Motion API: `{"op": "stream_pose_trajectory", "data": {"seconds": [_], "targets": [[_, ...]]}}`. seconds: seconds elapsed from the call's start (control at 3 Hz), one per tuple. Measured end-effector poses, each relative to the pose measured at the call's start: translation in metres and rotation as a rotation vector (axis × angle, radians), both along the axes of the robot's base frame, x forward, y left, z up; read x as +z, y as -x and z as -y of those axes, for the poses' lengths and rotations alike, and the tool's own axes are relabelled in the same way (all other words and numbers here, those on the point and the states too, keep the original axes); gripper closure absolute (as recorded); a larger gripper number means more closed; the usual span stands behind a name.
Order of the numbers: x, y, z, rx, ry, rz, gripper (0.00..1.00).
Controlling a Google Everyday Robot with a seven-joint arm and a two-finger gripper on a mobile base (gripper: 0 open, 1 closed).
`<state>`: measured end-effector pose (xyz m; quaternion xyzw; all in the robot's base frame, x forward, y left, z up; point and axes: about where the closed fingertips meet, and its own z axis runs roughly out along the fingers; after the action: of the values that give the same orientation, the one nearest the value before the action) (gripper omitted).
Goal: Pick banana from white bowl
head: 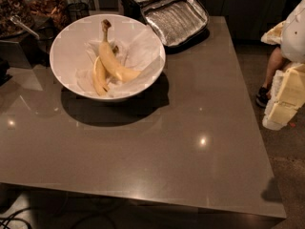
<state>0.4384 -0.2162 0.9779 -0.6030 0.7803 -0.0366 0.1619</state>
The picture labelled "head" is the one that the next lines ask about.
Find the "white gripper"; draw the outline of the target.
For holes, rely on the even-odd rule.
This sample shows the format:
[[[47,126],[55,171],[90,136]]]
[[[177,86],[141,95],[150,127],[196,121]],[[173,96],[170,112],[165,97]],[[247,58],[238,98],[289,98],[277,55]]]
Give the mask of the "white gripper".
[[[271,99],[268,101],[262,124],[269,130],[279,131],[295,116],[305,104],[305,0],[302,0],[289,14],[267,32],[261,41],[269,45],[280,45],[285,58],[293,63],[274,75]]]

